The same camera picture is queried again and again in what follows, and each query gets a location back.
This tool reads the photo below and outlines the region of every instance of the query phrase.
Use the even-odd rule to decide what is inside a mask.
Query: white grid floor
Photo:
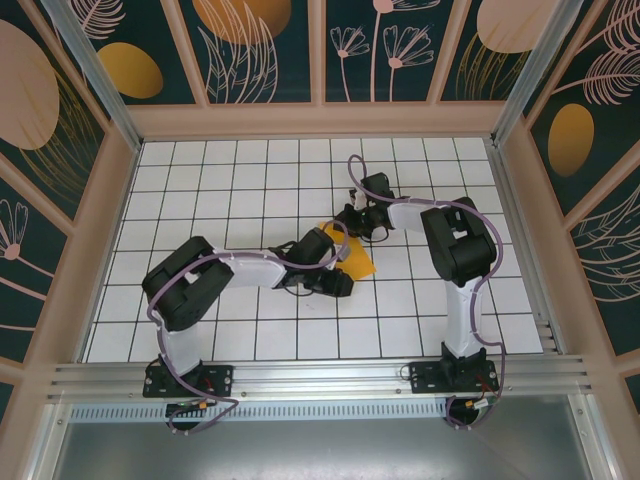
[[[502,338],[509,354],[541,353],[482,140],[354,138],[146,143],[85,361],[153,359],[158,347],[140,287],[145,274],[193,235],[227,249],[299,238],[349,201],[346,160],[353,153],[364,154],[369,174],[386,173],[396,195],[474,200],[506,243],[504,263],[483,299],[483,336]],[[390,233],[365,247],[377,273],[356,282],[349,298],[225,291],[199,323],[202,358],[440,355],[447,305],[426,239]]]

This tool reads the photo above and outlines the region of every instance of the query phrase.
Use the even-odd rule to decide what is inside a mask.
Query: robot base
[[[189,385],[211,395],[228,397],[233,383],[231,365],[203,365],[182,376]],[[193,398],[195,395],[180,385],[171,375],[162,359],[159,365],[149,365],[145,369],[144,398]]]
[[[481,393],[482,381],[494,391],[499,387],[496,367],[487,360],[484,348],[470,357],[456,358],[443,343],[440,360],[412,362],[408,368],[412,393]]]

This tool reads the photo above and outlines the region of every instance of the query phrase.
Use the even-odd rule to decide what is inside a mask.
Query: flower illustration
[[[16,203],[15,214],[5,199],[0,200],[0,258],[15,260],[20,256],[20,243],[27,229],[29,210]]]
[[[369,44],[364,43],[366,39],[364,33],[362,33],[362,27],[347,27],[344,29],[344,33],[340,30],[340,27],[336,27],[332,28],[329,33],[331,34],[331,42],[340,57],[342,85],[344,86],[344,94],[347,97],[347,102],[350,102],[351,98],[349,97],[349,89],[347,88],[347,76],[344,72],[344,59],[369,53]]]
[[[397,69],[402,67],[415,67],[433,61],[433,50],[427,50],[431,45],[431,39],[427,35],[429,27],[422,30],[407,27],[398,38],[398,26],[384,29],[384,49],[391,67],[391,79],[389,81],[389,101],[393,101],[393,76]]]
[[[378,13],[391,13],[395,11],[424,10],[425,8],[435,7],[440,0],[373,0],[373,8]]]

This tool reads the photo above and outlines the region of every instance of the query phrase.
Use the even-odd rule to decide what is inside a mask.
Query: yellow object
[[[576,173],[591,151],[594,136],[589,110],[577,103],[560,109],[549,131],[549,163],[562,177]]]
[[[41,148],[58,125],[56,72],[38,44],[4,20],[0,65],[0,138],[23,150]]]
[[[247,15],[245,4],[255,17],[255,22],[261,19],[273,38],[282,33],[291,18],[291,0],[193,0],[200,20],[212,33],[239,45],[258,41],[256,37],[249,38],[251,18]]]
[[[528,52],[549,22],[557,0],[483,0],[478,9],[478,37],[498,53]]]
[[[151,98],[162,90],[162,72],[146,52],[129,43],[102,47],[98,57],[120,93],[133,98]]]
[[[338,232],[334,230],[333,227],[330,227],[326,230],[326,233],[335,243],[342,244],[344,239],[344,234],[342,232]],[[367,252],[360,243],[360,240],[349,237],[348,243],[349,248],[351,249],[349,257],[345,262],[338,262],[336,266],[348,274],[354,282],[376,273],[376,267],[373,266],[373,262],[369,258],[369,255],[367,255]]]

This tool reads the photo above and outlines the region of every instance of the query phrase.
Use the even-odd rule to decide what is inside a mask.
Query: enclosure
[[[2,477],[640,478],[639,46],[638,0],[3,2]],[[239,406],[173,437],[143,278],[191,237],[300,241],[354,154],[495,225],[495,416],[412,393],[451,305],[395,229],[349,240],[350,296],[225,290],[198,353]]]

